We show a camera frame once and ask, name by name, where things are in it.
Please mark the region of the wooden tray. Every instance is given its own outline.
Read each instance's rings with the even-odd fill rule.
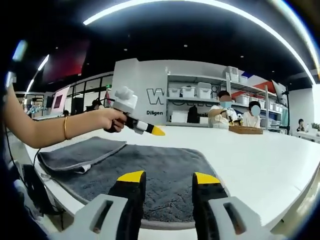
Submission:
[[[261,128],[255,128],[250,126],[229,126],[229,131],[237,134],[263,134],[264,131]]]

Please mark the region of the floor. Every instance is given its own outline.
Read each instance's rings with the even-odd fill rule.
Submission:
[[[27,152],[24,145],[15,136],[9,133],[9,143],[14,159],[17,159],[21,164],[30,164]],[[292,236],[294,230],[299,229],[303,221],[309,215],[313,209],[313,205],[316,202],[316,197],[320,192],[320,171],[313,177],[309,185],[309,191],[290,208],[288,213],[273,229],[272,233],[282,234],[287,237]],[[44,216],[41,220],[42,224],[48,229],[50,233],[61,231],[61,218],[60,216]],[[70,226],[73,222],[73,217],[69,214],[63,214],[64,228]]]

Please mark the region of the face mask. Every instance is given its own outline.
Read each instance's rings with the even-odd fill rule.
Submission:
[[[226,109],[231,108],[231,104],[232,104],[231,101],[222,101],[222,102],[220,102],[220,105],[222,107],[226,108]]]
[[[258,106],[258,105],[254,105],[252,108],[251,108],[251,113],[252,113],[252,115],[253,116],[259,116],[259,114],[260,114],[260,112],[261,112],[261,109],[260,109],[260,107]]]

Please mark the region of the white shirt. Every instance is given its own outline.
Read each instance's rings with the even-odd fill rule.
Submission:
[[[252,127],[252,128],[260,128],[260,116],[252,116],[249,111],[246,111],[243,114],[243,126],[244,127]]]
[[[221,105],[213,105],[210,110],[212,109],[224,109]],[[231,117],[232,121],[238,119],[237,113],[232,108],[225,108],[226,114]],[[229,120],[224,118],[221,114],[216,115],[214,117],[209,118],[209,126],[218,129],[229,129]]]

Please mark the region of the hand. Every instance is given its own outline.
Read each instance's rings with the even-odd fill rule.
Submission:
[[[127,117],[121,111],[113,108],[104,108],[96,111],[102,116],[101,124],[103,129],[109,130],[114,126],[115,130],[119,133],[124,128]]]

